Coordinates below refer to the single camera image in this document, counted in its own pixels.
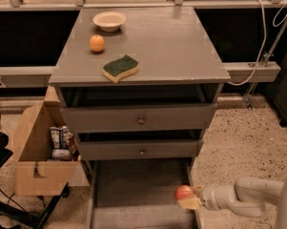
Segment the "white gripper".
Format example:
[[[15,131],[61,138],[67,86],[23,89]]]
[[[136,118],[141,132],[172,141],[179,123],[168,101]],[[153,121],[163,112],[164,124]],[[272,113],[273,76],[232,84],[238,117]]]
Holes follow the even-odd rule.
[[[229,209],[236,198],[235,188],[233,185],[196,185],[193,187],[199,198],[183,198],[178,204],[183,209],[198,210],[202,205],[208,210],[218,211]]]

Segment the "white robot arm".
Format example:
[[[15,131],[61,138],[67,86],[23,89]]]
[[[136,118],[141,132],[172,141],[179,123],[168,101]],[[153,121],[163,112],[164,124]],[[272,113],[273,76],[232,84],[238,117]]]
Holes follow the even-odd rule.
[[[264,216],[266,204],[269,203],[277,207],[275,229],[287,229],[287,178],[282,182],[240,177],[233,185],[181,185],[174,196],[183,209],[227,209],[248,218]]]

